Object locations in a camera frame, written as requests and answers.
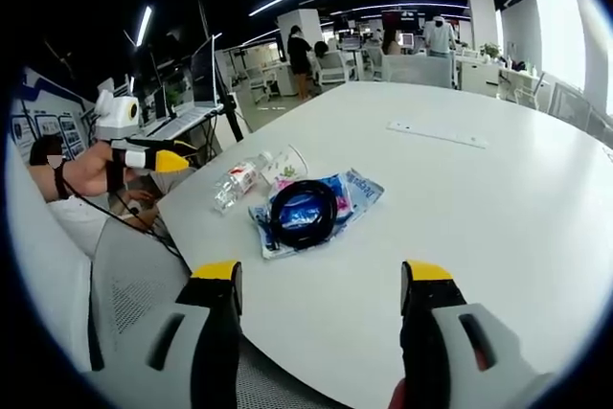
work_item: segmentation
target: monitor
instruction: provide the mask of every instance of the monitor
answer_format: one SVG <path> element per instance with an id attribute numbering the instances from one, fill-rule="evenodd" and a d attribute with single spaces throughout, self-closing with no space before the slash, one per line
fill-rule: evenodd
<path id="1" fill-rule="evenodd" d="M 415 41 L 412 34 L 400 34 L 400 45 L 403 47 L 414 47 Z"/>
<path id="2" fill-rule="evenodd" d="M 216 104 L 215 37 L 204 42 L 192 55 L 193 101 Z"/>
<path id="3" fill-rule="evenodd" d="M 162 88 L 159 88 L 153 94 L 153 104 L 155 107 L 155 119 L 166 119 L 168 115 L 168 110 L 166 108 L 166 91 L 164 91 L 164 86 L 162 86 Z"/>

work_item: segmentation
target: mesh chair back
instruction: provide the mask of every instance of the mesh chair back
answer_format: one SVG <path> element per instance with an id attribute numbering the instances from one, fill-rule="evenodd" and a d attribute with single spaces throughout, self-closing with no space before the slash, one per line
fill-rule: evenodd
<path id="1" fill-rule="evenodd" d="M 451 59 L 424 56 L 386 56 L 383 75 L 387 81 L 451 88 Z"/>
<path id="2" fill-rule="evenodd" d="M 174 302 L 188 278 L 183 262 L 159 241 L 108 219 L 92 269 L 92 314 L 102 359 L 153 307 Z"/>
<path id="3" fill-rule="evenodd" d="M 317 57 L 317 62 L 322 70 L 343 69 L 343 58 L 340 52 L 327 52 L 322 57 Z"/>
<path id="4" fill-rule="evenodd" d="M 549 115 L 585 131 L 590 117 L 590 103 L 579 90 L 557 82 L 549 107 Z"/>

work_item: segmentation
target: window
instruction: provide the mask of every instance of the window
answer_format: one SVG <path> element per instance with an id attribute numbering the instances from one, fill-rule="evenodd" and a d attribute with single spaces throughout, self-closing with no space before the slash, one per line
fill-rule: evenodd
<path id="1" fill-rule="evenodd" d="M 583 90 L 585 40 L 577 0 L 536 0 L 544 71 Z"/>

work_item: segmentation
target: white table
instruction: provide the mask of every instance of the white table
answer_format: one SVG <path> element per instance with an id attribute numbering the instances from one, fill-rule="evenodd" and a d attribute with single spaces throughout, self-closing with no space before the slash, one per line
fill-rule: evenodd
<path id="1" fill-rule="evenodd" d="M 488 148 L 386 130 L 390 121 L 478 135 Z M 286 144 L 311 177 L 350 167 L 385 187 L 329 245 L 264 261 L 246 213 L 212 211 L 215 181 Z M 521 340 L 539 372 L 579 351 L 613 285 L 613 163 L 602 145 L 546 114 L 421 85 L 342 85 L 250 135 L 159 204 L 194 269 L 243 264 L 245 335 L 286 371 L 354 408 L 387 407 L 403 377 L 400 263 L 448 269 Z"/>

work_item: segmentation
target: black cable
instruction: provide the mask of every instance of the black cable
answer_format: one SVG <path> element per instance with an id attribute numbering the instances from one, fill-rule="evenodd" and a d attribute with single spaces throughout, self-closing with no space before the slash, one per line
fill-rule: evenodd
<path id="1" fill-rule="evenodd" d="M 92 130 L 94 129 L 94 125 L 96 124 L 96 121 L 99 119 L 99 117 L 100 115 L 98 117 L 92 117 L 92 120 L 89 123 L 89 128 L 87 130 L 87 143 L 89 144 L 89 147 L 92 147 L 94 145 Z"/>
<path id="2" fill-rule="evenodd" d="M 239 117 L 241 117 L 241 118 L 242 118 L 242 120 L 245 122 L 245 124 L 246 124 L 246 125 L 247 125 L 247 127 L 249 128 L 249 131 L 251 131 L 251 132 L 253 133 L 253 128 L 252 128 L 252 127 L 249 125 L 249 122 L 247 122 L 247 121 L 245 120 L 245 118 L 244 118 L 242 115 L 240 115 L 240 114 L 239 114 L 239 113 L 238 113 L 236 110 L 234 111 L 234 113 L 235 113 L 235 114 L 237 114 Z"/>
<path id="3" fill-rule="evenodd" d="M 217 152 L 215 150 L 215 148 L 213 147 L 213 137 L 215 136 L 215 130 L 217 128 L 217 115 L 215 115 L 215 119 L 213 121 L 209 121 L 209 126 L 211 126 L 211 137 L 210 139 L 207 140 L 207 145 L 209 146 L 209 160 L 207 160 L 207 162 L 213 160 L 214 156 L 217 156 Z"/>
<path id="4" fill-rule="evenodd" d="M 138 213 L 135 213 L 134 210 L 132 210 L 131 208 L 129 208 L 127 206 L 127 203 L 124 202 L 124 199 L 121 198 L 121 196 L 117 193 L 114 192 L 115 196 L 117 196 L 117 198 L 119 199 L 119 201 L 122 202 L 122 204 L 124 205 L 124 207 L 130 212 L 131 215 L 133 215 L 134 217 L 136 217 L 138 220 L 141 221 L 141 223 L 145 226 L 145 228 L 147 229 L 148 225 L 146 222 L 144 222 L 140 216 L 138 216 Z M 180 254 L 175 253 L 174 251 L 171 251 L 170 248 L 166 245 L 166 243 L 164 242 L 164 239 L 162 237 L 160 237 L 159 235 L 157 235 L 155 233 L 155 231 L 153 230 L 153 227 L 151 226 L 148 230 L 144 230 L 143 232 L 145 232 L 146 234 L 149 234 L 151 236 L 153 236 L 155 239 L 157 239 L 160 243 L 162 243 L 164 245 L 164 247 L 174 256 L 176 256 L 177 258 L 181 258 L 183 259 L 183 257 Z"/>
<path id="5" fill-rule="evenodd" d="M 287 203 L 298 195 L 311 195 L 321 201 L 319 215 L 308 225 L 285 228 L 281 214 Z M 305 249 L 329 237 L 336 223 L 338 205 L 334 191 L 320 181 L 306 180 L 290 184 L 280 191 L 270 207 L 269 229 L 273 238 L 286 246 Z"/>
<path id="6" fill-rule="evenodd" d="M 181 255 L 181 253 L 179 252 L 178 248 L 177 248 L 177 252 L 178 252 L 178 253 L 175 253 L 174 251 L 170 250 L 170 248 L 169 248 L 169 247 L 168 247 L 168 246 L 167 246 L 167 245 L 166 245 L 166 244 L 165 244 L 165 243 L 164 243 L 164 242 L 161 240 L 161 238 L 160 238 L 160 237 L 159 237 L 159 236 L 158 236 L 158 235 L 157 235 L 155 232 L 153 232 L 153 231 L 149 232 L 149 231 L 147 231 L 147 230 L 143 231 L 143 230 L 139 229 L 138 227 L 133 226 L 133 225 L 132 225 L 132 224 L 130 224 L 129 222 L 126 222 L 125 220 L 121 219 L 119 216 L 114 215 L 113 213 L 111 213 L 110 211 L 106 210 L 105 208 L 103 208 L 103 207 L 101 207 L 101 206 L 98 206 L 96 203 L 93 203 L 93 202 L 89 201 L 89 200 L 88 200 L 87 198 L 85 198 L 83 195 L 81 195 L 80 193 L 78 193 L 78 192 L 75 190 L 75 188 L 74 188 L 73 186 L 71 186 L 71 185 L 68 183 L 68 181 L 66 181 L 66 179 L 63 179 L 63 181 L 64 181 L 64 184 L 66 184 L 66 187 L 68 187 L 68 189 L 70 189 L 70 191 L 71 191 L 71 192 L 72 192 L 72 193 L 75 195 L 75 197 L 76 197 L 76 198 L 79 198 L 79 199 L 83 200 L 85 203 L 87 203 L 87 204 L 88 204 L 89 206 L 91 206 L 92 208 L 95 208 L 95 209 L 97 209 L 98 211 L 100 211 L 100 212 L 102 212 L 102 213 L 104 213 L 104 214 L 106 214 L 106 215 L 108 215 L 108 216 L 110 216 L 110 217 L 114 218 L 115 220 L 117 220 L 117 221 L 119 221 L 119 222 L 122 222 L 122 224 L 123 224 L 123 225 L 127 225 L 127 226 L 128 226 L 129 228 L 131 228 L 131 229 L 134 229 L 134 230 L 136 230 L 136 231 L 138 231 L 138 232 L 141 232 L 141 233 L 145 233 L 145 234 L 152 235 L 152 236 L 153 236 L 153 237 L 155 237 L 155 238 L 156 238 L 156 239 L 157 239 L 157 240 L 158 240 L 160 243 L 162 243 L 162 244 L 164 245 L 164 247 L 165 247 L 165 248 L 166 248 L 166 249 L 167 249 L 167 250 L 168 250 L 168 251 L 169 251 L 169 252 L 170 252 L 172 255 L 174 255 L 175 257 L 180 258 L 180 259 L 182 259 L 182 260 L 183 260 L 183 256 L 182 256 L 182 255 Z M 123 200 L 122 200 L 122 199 L 119 197 L 119 195 L 117 195 L 117 197 L 120 199 L 120 201 L 121 201 L 122 203 L 124 203 L 124 201 L 123 201 Z M 136 216 L 136 215 L 134 215 L 134 216 L 135 216 L 136 218 L 138 218 L 138 219 L 139 219 L 141 222 L 143 222 L 143 220 L 142 220 L 142 219 L 140 219 L 138 216 Z"/>

